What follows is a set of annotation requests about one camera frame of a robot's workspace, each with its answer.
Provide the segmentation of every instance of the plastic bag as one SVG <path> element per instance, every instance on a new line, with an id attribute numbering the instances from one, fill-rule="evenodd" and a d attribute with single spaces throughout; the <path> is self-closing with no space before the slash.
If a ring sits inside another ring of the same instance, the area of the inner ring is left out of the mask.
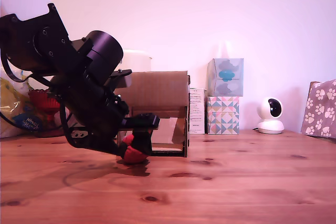
<path id="1" fill-rule="evenodd" d="M 12 72 L 19 78 L 22 78 L 20 69 L 11 66 Z M 12 81 L 1 66 L 0 73 L 1 86 L 1 112 L 14 123 L 29 128 L 29 129 L 43 129 L 47 122 L 46 114 L 36 110 L 30 102 L 28 91 L 31 89 L 27 82 L 17 83 Z M 17 136 L 27 133 L 25 130 L 18 129 L 5 120 L 1 119 L 0 137 Z"/>

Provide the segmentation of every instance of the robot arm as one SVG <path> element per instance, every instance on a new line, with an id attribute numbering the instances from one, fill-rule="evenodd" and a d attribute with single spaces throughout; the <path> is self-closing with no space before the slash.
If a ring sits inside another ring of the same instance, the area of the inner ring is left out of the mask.
<path id="1" fill-rule="evenodd" d="M 132 71 L 114 71 L 123 50 L 112 36 L 92 31 L 71 41 L 50 0 L 2 0 L 0 48 L 2 65 L 12 80 L 23 81 L 13 75 L 8 61 L 49 87 L 61 104 L 62 126 L 72 146 L 123 157 L 125 148 L 113 138 L 118 131 L 133 130 L 132 147 L 151 154 L 150 132 L 160 119 L 154 114 L 126 117 L 128 105 L 114 90 L 124 87 Z M 54 77 L 48 81 L 46 76 Z M 68 127 L 65 107 L 83 127 Z"/>

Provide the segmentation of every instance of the camera lens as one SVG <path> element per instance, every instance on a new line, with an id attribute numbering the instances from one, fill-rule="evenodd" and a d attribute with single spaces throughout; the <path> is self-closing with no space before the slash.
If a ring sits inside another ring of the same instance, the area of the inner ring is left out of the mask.
<path id="1" fill-rule="evenodd" d="M 281 105 L 280 102 L 278 102 L 275 99 L 269 99 L 268 100 L 270 110 L 271 110 L 271 115 L 275 118 L 277 118 L 281 114 Z"/>

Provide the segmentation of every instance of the geometric patterned tissue box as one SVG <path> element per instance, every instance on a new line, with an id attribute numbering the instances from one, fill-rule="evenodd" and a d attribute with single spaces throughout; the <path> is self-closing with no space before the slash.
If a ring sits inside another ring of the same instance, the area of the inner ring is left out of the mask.
<path id="1" fill-rule="evenodd" d="M 208 134 L 239 134 L 239 97 L 207 97 Z"/>

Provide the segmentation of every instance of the cardboard box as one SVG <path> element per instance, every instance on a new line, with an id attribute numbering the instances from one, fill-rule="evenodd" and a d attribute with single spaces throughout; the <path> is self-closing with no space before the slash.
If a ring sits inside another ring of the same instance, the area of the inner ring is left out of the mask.
<path id="1" fill-rule="evenodd" d="M 207 67 L 207 96 L 243 96 L 243 70 L 244 59 L 212 59 Z"/>
<path id="2" fill-rule="evenodd" d="M 153 155 L 187 156 L 189 144 L 189 83 L 186 71 L 134 72 L 128 88 L 116 89 L 130 107 L 130 116 L 154 113 L 159 128 L 152 135 Z M 119 132 L 118 143 L 131 132 Z"/>
<path id="3" fill-rule="evenodd" d="M 239 134 L 239 97 L 207 97 L 207 132 Z"/>
<path id="4" fill-rule="evenodd" d="M 190 134 L 205 134 L 204 89 L 190 89 Z"/>

